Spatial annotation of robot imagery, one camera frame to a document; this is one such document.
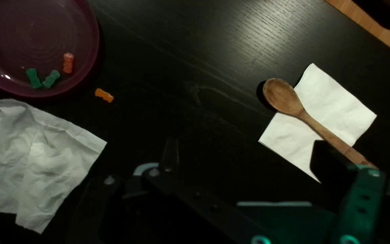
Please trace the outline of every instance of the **crumpled white napkin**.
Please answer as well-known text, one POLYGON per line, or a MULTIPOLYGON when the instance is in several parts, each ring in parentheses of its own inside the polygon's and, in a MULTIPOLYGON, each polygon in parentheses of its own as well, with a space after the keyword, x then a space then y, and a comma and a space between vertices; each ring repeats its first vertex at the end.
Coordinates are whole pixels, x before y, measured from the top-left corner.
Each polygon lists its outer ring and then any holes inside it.
POLYGON ((13 99, 0 100, 0 212, 42 233, 106 142, 13 99))
MULTIPOLYGON (((311 64, 294 88, 308 114, 352 146, 376 115, 328 74, 311 64)), ((275 114, 259 142, 318 181, 311 172, 312 147, 322 140, 308 125, 275 114)))

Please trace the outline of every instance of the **spoon handle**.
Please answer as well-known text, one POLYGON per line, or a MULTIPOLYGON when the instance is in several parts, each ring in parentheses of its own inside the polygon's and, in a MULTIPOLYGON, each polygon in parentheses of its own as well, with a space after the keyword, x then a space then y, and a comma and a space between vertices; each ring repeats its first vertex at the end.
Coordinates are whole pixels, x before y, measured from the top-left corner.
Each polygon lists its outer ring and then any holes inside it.
POLYGON ((330 130, 328 130, 318 121, 316 121, 313 117, 311 117, 305 110, 303 110, 302 113, 299 114, 298 118, 305 122, 307 125, 309 125, 309 127, 311 127, 317 134, 319 134, 321 138, 323 138, 330 145, 336 148, 340 153, 342 153, 354 164, 365 165, 374 169, 378 169, 353 147, 347 145, 347 143, 345 143, 334 133, 332 133, 330 130))

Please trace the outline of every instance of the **wooden floor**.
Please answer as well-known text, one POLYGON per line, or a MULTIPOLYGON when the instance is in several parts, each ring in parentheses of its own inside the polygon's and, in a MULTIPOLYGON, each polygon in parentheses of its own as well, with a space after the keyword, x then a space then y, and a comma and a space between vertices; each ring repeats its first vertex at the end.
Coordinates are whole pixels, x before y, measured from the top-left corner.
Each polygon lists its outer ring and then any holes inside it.
POLYGON ((390 46, 390 30, 384 29, 351 0, 326 0, 354 22, 390 46))

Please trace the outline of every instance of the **purple plastic plate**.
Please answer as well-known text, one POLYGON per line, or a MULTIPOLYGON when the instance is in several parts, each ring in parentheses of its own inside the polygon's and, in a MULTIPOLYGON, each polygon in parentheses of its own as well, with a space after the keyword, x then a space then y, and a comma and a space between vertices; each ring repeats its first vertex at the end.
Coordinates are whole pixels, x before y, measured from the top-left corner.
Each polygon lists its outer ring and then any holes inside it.
POLYGON ((0 88, 26 97, 63 93, 81 82, 99 50, 99 27, 85 0, 0 0, 0 88), (75 55, 65 74, 63 55, 75 55), (25 74, 36 68, 40 80, 52 70, 61 78, 50 88, 33 89, 25 74))

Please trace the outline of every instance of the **table surface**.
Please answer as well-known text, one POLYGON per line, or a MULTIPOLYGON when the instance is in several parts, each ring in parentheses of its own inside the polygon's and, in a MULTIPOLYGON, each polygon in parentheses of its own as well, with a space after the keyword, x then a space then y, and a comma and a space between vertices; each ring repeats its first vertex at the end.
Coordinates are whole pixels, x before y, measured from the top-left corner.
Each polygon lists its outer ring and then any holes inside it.
MULTIPOLYGON (((275 114, 258 99, 259 84, 294 85, 311 63, 377 114, 355 148, 390 175, 390 48, 324 0, 89 2, 102 35, 89 78, 52 99, 0 91, 106 140, 89 177, 128 178, 178 136, 182 177, 229 203, 329 208, 328 190, 258 142, 275 114), (98 87, 114 102, 94 97, 98 87)), ((83 186, 62 208, 76 205, 83 186)), ((66 220, 58 213, 50 226, 62 231, 66 220)))

